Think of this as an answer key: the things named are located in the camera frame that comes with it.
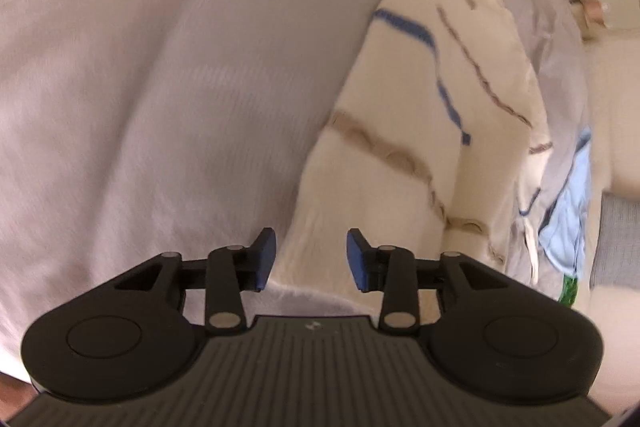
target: bed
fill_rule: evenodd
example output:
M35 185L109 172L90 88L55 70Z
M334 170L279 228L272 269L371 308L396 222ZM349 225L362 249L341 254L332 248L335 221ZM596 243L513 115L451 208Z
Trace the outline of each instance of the bed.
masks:
M287 237L305 162L380 1L0 0L0 371L27 381L18 346L34 318L159 251L194 259L264 226ZM554 144L535 222L584 124L580 35L563 0L495 2L513 16ZM557 297L543 257L532 272L517 210L499 231L502 269ZM362 311L290 290L245 305Z

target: blue stripe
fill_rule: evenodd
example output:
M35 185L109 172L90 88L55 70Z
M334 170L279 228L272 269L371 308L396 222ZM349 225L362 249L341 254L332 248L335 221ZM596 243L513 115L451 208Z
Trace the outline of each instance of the blue stripe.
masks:
M415 21L406 19L398 14L390 12L389 10L385 10L383 8L376 10L373 12L374 19L380 19L384 22L388 23L390 26L395 28L402 33L406 33L407 35L411 35L413 38L423 42L428 47L430 47L433 55L436 59L436 67L438 71L437 74L437 87L438 94L442 99L445 108L447 109L447 114L449 115L449 120L452 121L460 132L462 133L462 145L471 145L471 135L462 129L462 118L460 118L459 112L453 107L453 102L451 100L451 96L449 95L449 91L445 87L442 79L440 78L440 65L438 63L438 48L436 46L436 42L433 39L430 31L422 26L420 23Z
M529 208L527 208L527 210L518 209L518 212L522 217L529 216L529 213L531 212L531 207L533 206L533 204L538 199L538 196L540 195L540 190L541 190L540 187L536 188L536 191L533 193L533 196L531 197L531 201L529 202Z

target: ribbed gray plate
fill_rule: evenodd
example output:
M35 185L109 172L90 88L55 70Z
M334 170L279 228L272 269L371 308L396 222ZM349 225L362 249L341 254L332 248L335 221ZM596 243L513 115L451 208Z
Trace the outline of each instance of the ribbed gray plate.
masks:
M459 390L412 339L367 317L261 317L247 333L211 339L181 378L114 405L40 395L11 427L599 427L588 399L510 407Z

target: circular cover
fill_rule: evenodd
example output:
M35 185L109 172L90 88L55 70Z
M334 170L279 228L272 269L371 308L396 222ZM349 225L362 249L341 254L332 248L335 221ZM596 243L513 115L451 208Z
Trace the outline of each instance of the circular cover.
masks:
M70 400L111 401L145 393L185 368L193 327L143 291L88 294L34 322L21 355L34 384Z
M431 328L428 349L452 381L483 397L543 404L586 393L602 357L596 328L542 295L465 295Z

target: light blue cloth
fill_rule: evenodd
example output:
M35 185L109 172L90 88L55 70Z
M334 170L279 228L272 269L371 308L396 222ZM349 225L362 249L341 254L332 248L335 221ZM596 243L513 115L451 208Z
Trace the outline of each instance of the light blue cloth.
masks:
M591 131L580 134L574 165L538 240L549 261L569 277L582 276L584 234L591 197Z

